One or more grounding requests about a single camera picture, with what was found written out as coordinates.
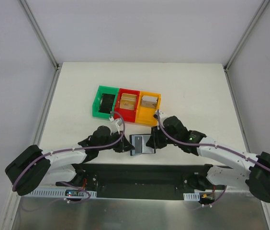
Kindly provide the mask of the black leather card holder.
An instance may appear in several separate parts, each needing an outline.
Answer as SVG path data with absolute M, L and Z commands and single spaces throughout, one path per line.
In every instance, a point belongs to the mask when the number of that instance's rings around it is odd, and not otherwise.
M 150 138 L 150 134 L 132 134 L 129 136 L 130 143 L 134 149 L 130 151 L 131 156 L 143 155 L 143 154 L 155 154 L 156 150 L 148 147 L 146 143 Z

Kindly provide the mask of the dark grey credit card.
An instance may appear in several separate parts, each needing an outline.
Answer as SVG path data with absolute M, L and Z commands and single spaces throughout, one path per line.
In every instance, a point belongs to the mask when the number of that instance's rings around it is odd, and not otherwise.
M 143 149 L 143 137 L 142 136 L 135 136 L 134 137 L 134 144 L 135 144 L 135 154 L 141 154 Z

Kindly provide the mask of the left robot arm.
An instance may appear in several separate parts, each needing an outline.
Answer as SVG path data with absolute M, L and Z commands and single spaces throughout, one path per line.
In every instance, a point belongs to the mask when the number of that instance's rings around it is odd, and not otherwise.
M 6 167 L 5 173 L 12 183 L 12 191 L 20 196 L 29 194 L 40 185 L 70 184 L 85 188 L 88 175 L 81 166 L 97 158 L 101 150 L 123 153 L 134 150 L 134 146 L 122 131 L 100 126 L 73 148 L 45 151 L 37 145 L 30 145 Z

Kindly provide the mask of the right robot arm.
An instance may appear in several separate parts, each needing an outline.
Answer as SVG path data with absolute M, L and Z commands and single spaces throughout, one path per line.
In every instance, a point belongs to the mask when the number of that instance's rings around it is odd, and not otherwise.
M 237 187 L 270 203 L 270 154 L 238 151 L 220 144 L 196 130 L 188 130 L 176 116 L 156 111 L 157 125 L 151 128 L 147 146 L 162 149 L 171 144 L 183 152 L 212 159 L 225 167 L 205 164 L 203 170 L 187 178 L 192 189 L 204 191 L 212 185 Z

